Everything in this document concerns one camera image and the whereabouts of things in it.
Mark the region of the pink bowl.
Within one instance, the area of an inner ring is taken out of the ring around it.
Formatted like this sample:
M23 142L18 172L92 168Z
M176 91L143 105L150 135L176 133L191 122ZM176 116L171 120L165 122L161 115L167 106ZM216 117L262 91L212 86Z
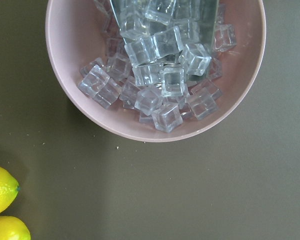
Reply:
M222 77L215 81L222 96L218 110L203 120L187 119L170 133L140 123L139 115L118 102L104 109L85 96L77 83L79 69L94 57L105 56L101 25L105 16L91 0L50 0L45 38L53 71L68 98L103 129L136 141L173 142L201 134L225 119L243 100L260 69L266 45L266 15L261 0L227 0L225 22L234 25L236 46L221 54Z

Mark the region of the yellow lemon near lime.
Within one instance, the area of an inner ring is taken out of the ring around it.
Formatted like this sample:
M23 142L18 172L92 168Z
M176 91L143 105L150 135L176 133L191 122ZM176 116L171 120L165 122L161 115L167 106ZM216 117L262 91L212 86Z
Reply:
M19 191L19 182L7 170L0 167L0 213L12 204Z

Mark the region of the yellow lemon outer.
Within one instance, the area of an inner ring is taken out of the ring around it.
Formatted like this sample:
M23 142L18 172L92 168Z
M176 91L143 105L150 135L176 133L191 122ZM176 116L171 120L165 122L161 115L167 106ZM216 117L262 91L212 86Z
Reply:
M25 223L14 216L0 216L0 240L30 240Z

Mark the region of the steel ice scoop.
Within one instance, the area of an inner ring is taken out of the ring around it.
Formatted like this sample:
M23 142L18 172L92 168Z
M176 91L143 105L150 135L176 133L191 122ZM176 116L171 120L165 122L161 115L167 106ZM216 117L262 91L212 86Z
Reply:
M110 2L136 85L161 82L164 71L186 81L207 77L217 25L217 0L112 0Z

